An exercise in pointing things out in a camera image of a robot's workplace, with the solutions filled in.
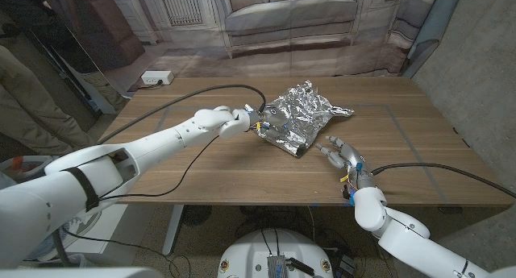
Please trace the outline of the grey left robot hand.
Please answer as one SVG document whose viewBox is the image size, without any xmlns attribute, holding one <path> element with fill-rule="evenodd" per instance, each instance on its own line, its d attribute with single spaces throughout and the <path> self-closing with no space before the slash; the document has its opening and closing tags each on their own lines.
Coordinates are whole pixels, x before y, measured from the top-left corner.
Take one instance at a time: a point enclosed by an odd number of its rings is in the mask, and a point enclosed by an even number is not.
<svg viewBox="0 0 516 278">
<path fill-rule="evenodd" d="M 250 118 L 250 130 L 255 130 L 263 122 L 266 123 L 266 127 L 283 127 L 288 122 L 286 115 L 275 106 L 266 106 L 262 112 L 259 112 L 246 104 L 244 109 Z"/>
</svg>

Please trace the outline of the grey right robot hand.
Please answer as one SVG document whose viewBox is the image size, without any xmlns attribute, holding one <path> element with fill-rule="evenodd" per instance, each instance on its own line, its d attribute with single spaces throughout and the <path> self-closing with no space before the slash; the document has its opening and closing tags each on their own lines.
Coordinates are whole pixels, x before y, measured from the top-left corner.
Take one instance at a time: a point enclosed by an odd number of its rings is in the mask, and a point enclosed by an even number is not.
<svg viewBox="0 0 516 278">
<path fill-rule="evenodd" d="M 327 136 L 326 139 L 335 147 L 334 151 L 321 143 L 316 143 L 315 147 L 334 167 L 344 170 L 342 182 L 348 183 L 354 191 L 376 186 L 372 178 L 372 170 L 365 158 L 352 145 L 335 136 Z"/>
</svg>

